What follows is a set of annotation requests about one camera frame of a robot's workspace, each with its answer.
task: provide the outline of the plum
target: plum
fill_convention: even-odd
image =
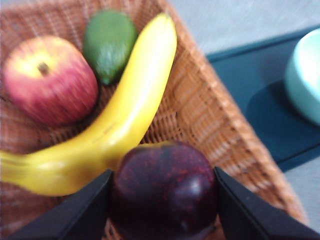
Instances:
[[[113,177],[110,218],[125,240],[201,240],[216,216],[213,170],[186,143],[140,145]]]

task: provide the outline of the woven basket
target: woven basket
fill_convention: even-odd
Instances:
[[[160,12],[170,13],[175,22],[178,47],[172,71],[161,105],[142,142],[188,142],[202,151],[212,166],[222,167],[251,191],[305,223],[303,209],[291,187],[165,0],[42,0],[9,6],[1,11],[1,67],[17,44],[34,36],[56,35],[81,49],[88,20],[96,11],[106,8],[127,13],[138,31]],[[53,128],[25,116],[2,87],[1,149],[30,153],[75,136],[99,114],[115,88],[103,87],[99,104],[84,121]],[[64,199],[35,195],[3,182],[0,196],[2,237]],[[120,239],[109,222],[105,238]],[[217,220],[208,239],[224,238]]]

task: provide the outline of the red apple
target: red apple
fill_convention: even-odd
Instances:
[[[6,59],[4,87],[34,120],[61,126],[83,119],[98,97],[96,77],[65,39],[39,36],[19,44]]]

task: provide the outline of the yellow banana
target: yellow banana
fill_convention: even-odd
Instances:
[[[172,19],[160,13],[142,30],[108,105],[82,133],[30,153],[0,151],[1,180],[47,196],[72,194],[142,140],[161,102],[177,48]]]

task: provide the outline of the gray surface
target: gray surface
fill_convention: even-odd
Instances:
[[[310,226],[320,232],[320,157],[285,173],[306,212]]]
[[[24,0],[1,0],[2,6]],[[205,54],[320,24],[320,0],[169,0]],[[320,232],[320,157],[285,173]]]
[[[319,0],[169,0],[204,53],[320,24]]]

